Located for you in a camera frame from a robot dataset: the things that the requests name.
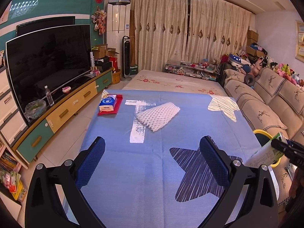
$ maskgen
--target teal wall with white stripe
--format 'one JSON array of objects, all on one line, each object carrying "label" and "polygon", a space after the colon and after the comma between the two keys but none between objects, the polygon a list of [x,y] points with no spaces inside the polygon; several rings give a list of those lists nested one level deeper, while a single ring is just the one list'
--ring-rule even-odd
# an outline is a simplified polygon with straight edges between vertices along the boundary
[{"label": "teal wall with white stripe", "polygon": [[31,18],[39,19],[45,16],[75,16],[76,24],[91,25],[92,45],[101,44],[102,36],[93,31],[91,15],[96,6],[103,8],[103,2],[97,4],[95,0],[12,0],[8,21],[0,24],[0,51],[5,50],[5,43],[16,35],[16,25],[31,21]]}]

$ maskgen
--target flat screen tv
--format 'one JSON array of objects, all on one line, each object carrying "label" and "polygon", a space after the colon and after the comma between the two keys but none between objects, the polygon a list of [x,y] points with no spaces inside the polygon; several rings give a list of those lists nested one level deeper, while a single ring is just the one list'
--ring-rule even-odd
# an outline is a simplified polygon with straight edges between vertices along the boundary
[{"label": "flat screen tv", "polygon": [[68,26],[74,24],[75,16],[58,16],[30,21],[16,26],[16,37],[50,27]]},{"label": "flat screen tv", "polygon": [[31,32],[6,42],[9,77],[20,108],[90,70],[90,25]]}]

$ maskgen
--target blue tissue package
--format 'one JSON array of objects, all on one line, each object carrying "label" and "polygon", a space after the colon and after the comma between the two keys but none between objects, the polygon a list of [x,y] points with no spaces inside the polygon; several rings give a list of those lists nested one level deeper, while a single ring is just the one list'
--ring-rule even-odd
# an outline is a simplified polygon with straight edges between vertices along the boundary
[{"label": "blue tissue package", "polygon": [[99,104],[99,110],[101,112],[102,111],[106,111],[106,112],[113,111],[115,108],[116,100],[117,100],[116,95],[109,95],[108,97],[102,99]]}]

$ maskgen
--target silver screw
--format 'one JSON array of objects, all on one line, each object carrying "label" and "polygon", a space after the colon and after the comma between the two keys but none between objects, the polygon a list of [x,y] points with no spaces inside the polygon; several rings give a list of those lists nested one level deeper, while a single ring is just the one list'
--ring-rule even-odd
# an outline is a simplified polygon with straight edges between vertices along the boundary
[{"label": "silver screw", "polygon": [[37,169],[37,170],[41,170],[42,167],[43,167],[43,164],[38,164],[38,165],[36,166],[36,169]]},{"label": "silver screw", "polygon": [[268,170],[267,165],[262,164],[262,169],[265,170],[265,171]]},{"label": "silver screw", "polygon": [[70,159],[68,159],[68,160],[66,160],[66,161],[64,162],[64,165],[65,165],[65,166],[70,166],[72,163],[73,163],[73,161],[70,160]]},{"label": "silver screw", "polygon": [[240,166],[240,165],[241,165],[241,162],[238,161],[238,160],[233,160],[233,164],[234,164],[235,166]]}]

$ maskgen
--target white foam mesh sleeve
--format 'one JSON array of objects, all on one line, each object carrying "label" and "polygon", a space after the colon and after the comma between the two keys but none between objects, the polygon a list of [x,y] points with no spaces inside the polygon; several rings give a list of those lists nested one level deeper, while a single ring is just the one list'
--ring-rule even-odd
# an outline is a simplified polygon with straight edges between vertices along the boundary
[{"label": "white foam mesh sleeve", "polygon": [[179,112],[173,103],[165,103],[137,114],[137,119],[153,132],[164,127]]}]

